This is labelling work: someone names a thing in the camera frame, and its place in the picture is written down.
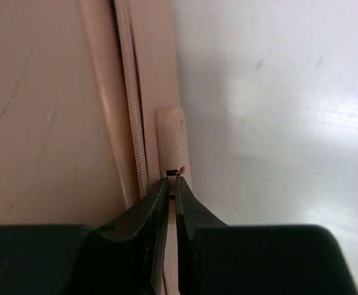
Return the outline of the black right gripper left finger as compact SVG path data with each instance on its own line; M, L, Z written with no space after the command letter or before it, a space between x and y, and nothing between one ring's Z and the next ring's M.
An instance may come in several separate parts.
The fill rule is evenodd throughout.
M72 294L160 294L170 184L147 196L85 239L71 277Z

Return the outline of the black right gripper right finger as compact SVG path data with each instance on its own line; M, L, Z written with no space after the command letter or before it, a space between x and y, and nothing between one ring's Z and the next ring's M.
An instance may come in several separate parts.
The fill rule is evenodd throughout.
M175 179L175 216L178 243L178 289L180 294L199 294L196 231L205 227L226 227L193 194L184 177Z

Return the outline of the pink hard-shell suitcase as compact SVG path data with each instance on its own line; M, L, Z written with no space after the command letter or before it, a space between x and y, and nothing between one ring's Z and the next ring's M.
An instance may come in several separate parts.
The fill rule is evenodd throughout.
M0 1L0 294L63 294L52 226L97 226L188 169L171 1Z

